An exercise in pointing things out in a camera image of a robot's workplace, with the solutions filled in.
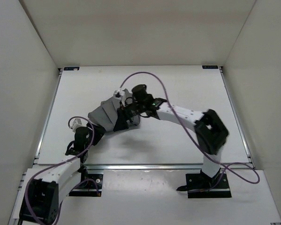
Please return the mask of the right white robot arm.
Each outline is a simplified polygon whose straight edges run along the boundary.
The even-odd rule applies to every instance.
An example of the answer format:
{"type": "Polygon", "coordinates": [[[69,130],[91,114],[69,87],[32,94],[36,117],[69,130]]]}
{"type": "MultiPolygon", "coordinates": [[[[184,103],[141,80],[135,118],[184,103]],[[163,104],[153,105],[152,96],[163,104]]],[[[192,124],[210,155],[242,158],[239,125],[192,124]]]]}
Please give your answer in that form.
{"type": "Polygon", "coordinates": [[[128,124],[143,113],[148,118],[169,121],[193,131],[199,149],[204,154],[201,184],[211,188],[217,183],[222,147],[226,143],[229,132],[214,110],[200,112],[172,105],[167,99],[154,98],[152,94],[148,94],[144,84],[135,86],[130,97],[126,97],[123,90],[114,92],[113,96],[120,101],[114,131],[127,129],[128,124]]]}

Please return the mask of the grey pleated skirt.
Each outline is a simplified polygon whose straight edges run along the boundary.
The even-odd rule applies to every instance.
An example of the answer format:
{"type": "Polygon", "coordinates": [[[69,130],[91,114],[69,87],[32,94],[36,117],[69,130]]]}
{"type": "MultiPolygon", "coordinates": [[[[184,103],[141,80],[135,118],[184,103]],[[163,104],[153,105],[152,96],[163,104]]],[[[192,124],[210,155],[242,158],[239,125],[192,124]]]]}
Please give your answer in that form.
{"type": "MultiPolygon", "coordinates": [[[[120,101],[114,97],[110,97],[109,99],[102,101],[100,106],[98,106],[95,110],[89,112],[88,118],[96,125],[104,127],[107,132],[111,132],[113,131],[117,120],[117,109],[122,109],[126,115],[126,111],[120,101]]],[[[133,126],[138,126],[141,123],[141,117],[139,115],[134,117],[126,116],[126,118],[129,129],[133,126]]]]}

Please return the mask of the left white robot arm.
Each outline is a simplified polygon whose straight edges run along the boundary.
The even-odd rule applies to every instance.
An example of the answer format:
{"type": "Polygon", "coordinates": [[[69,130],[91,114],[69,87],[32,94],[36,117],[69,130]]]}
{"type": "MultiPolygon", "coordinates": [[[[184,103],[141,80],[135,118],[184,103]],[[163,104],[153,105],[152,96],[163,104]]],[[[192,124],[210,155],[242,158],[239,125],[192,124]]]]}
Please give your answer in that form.
{"type": "Polygon", "coordinates": [[[74,189],[94,189],[95,196],[100,197],[99,184],[88,175],[84,163],[88,158],[89,146],[97,145],[106,130],[90,124],[76,125],[73,130],[74,140],[67,146],[64,164],[40,173],[38,178],[26,185],[20,220],[55,225],[64,198],[74,189]]]}

